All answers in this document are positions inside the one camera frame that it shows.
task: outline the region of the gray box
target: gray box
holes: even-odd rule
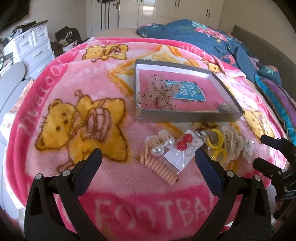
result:
[[[221,105],[217,112],[213,111],[177,111],[177,110],[160,110],[142,108],[140,102],[140,86],[139,86],[139,70],[165,71],[181,74],[190,74],[194,71],[196,76],[203,76],[209,79],[215,88],[219,91],[226,102]],[[137,59],[134,74],[134,101],[136,105],[136,117],[141,122],[235,122],[242,115],[243,110],[234,96],[227,87],[222,83],[213,72],[198,67],[188,66],[184,64],[175,64],[170,62]]]

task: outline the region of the television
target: television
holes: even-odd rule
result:
[[[10,0],[0,3],[0,32],[29,14],[30,0]]]

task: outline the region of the box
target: box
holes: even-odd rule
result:
[[[174,110],[163,110],[158,107],[160,104],[156,100],[162,103],[162,96],[166,95],[163,89],[156,92],[156,95],[160,96],[159,99],[147,101],[145,94],[149,93],[149,96],[152,96],[151,91],[156,89],[153,82],[153,79],[157,78],[155,76],[161,76],[163,79],[164,82],[160,82],[159,78],[157,80],[157,83],[165,83],[162,88],[169,90],[174,84],[180,86],[175,88],[177,93],[175,91],[169,99],[169,106],[174,107],[171,108]],[[143,122],[234,122],[243,114],[236,99],[213,72],[162,61],[136,60],[134,100],[136,117]]]

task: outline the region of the red ball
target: red ball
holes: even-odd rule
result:
[[[185,142],[185,141],[179,141],[178,143],[177,143],[177,149],[178,150],[182,150],[182,151],[184,151],[184,150],[186,150],[188,148],[188,146],[187,146],[187,143]]]
[[[187,133],[183,136],[183,141],[187,142],[187,143],[191,143],[193,140],[193,137],[191,134]]]

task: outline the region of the bear ear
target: bear ear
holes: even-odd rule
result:
[[[46,148],[43,137],[42,137],[42,132],[40,133],[40,135],[35,143],[35,146],[38,150],[44,150]]]
[[[48,107],[48,110],[50,111],[52,109],[52,107],[55,107],[56,105],[58,104],[62,104],[63,101],[61,101],[60,99],[55,99],[54,102],[52,102],[49,107]]]

